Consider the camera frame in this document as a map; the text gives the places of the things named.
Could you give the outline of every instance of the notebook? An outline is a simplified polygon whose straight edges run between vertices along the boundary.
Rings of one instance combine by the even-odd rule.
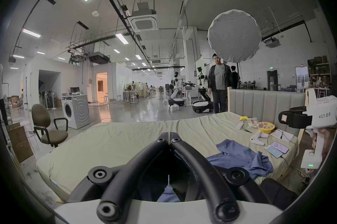
[[[288,132],[285,132],[283,130],[280,130],[280,129],[276,129],[274,132],[271,133],[271,135],[273,135],[274,137],[282,140],[282,141],[285,141],[285,142],[289,142],[292,138],[293,138],[293,134],[291,133],[288,133]]]

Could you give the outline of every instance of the office chair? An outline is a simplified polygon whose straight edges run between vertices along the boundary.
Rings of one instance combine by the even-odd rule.
[[[68,119],[65,117],[55,118],[54,125],[56,130],[48,130],[47,127],[50,125],[50,116],[46,107],[42,104],[34,104],[32,107],[32,118],[34,124],[34,132],[39,138],[40,142],[45,144],[50,144],[55,148],[66,140],[68,137]],[[59,130],[56,121],[57,120],[65,120],[66,121],[66,130]]]

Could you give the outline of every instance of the concrete floor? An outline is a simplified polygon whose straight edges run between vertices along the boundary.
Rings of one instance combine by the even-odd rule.
[[[103,106],[89,106],[90,124],[84,126],[81,129],[68,129],[68,139],[76,136],[78,133],[88,129],[89,127],[99,122],[149,122],[149,121],[165,121],[165,120],[177,120],[188,119],[203,116],[205,114],[197,114],[192,110],[191,106],[180,107],[179,111],[170,112],[168,106],[166,106],[167,97],[157,96],[152,99],[139,99],[138,105],[132,104],[120,104],[110,103]],[[62,108],[49,111],[51,122],[54,118],[64,117]],[[12,112],[12,118],[14,121],[31,121],[31,113],[27,110],[14,110]],[[58,121],[59,129],[65,129],[65,121]],[[29,130],[31,126],[27,124],[26,129]],[[55,129],[53,123],[48,129]],[[38,171],[36,170],[36,160],[41,156],[49,153],[54,148],[47,144],[42,144],[36,134],[29,134],[29,141],[34,155],[26,159],[21,163],[23,173],[27,184],[32,190],[51,208],[56,208],[59,204],[55,193],[43,182]],[[301,145],[300,154],[290,164],[291,166],[299,169],[303,152],[305,149],[311,148],[311,138],[309,135],[304,134]],[[282,185],[288,189],[300,194],[298,191],[298,185],[303,178],[298,174],[298,171],[293,169],[288,176],[280,181]]]

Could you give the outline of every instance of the mattress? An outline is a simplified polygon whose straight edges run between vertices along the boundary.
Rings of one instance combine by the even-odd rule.
[[[44,182],[62,200],[67,200],[91,168],[126,164],[144,147],[155,141],[161,133],[172,131],[177,132],[182,140],[205,157],[218,154],[216,145],[225,139],[234,140],[254,152],[260,151],[269,157],[274,168],[268,177],[278,179],[287,170],[288,165],[284,159],[273,157],[264,146],[252,144],[251,133],[237,130],[239,117],[235,113],[224,112],[174,121],[99,123],[41,157],[36,162],[36,167]],[[288,143],[270,135],[263,141],[267,144],[277,141],[289,147],[289,151],[283,157],[288,163],[293,160],[297,137],[294,136]],[[260,184],[263,179],[264,177],[257,177],[255,181]]]

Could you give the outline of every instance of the upholstered headboard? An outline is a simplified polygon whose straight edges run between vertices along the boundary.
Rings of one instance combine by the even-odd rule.
[[[305,93],[228,88],[228,111],[249,118],[257,117],[260,122],[271,122],[295,136],[298,136],[299,129],[281,124],[278,115],[299,106],[305,106]]]

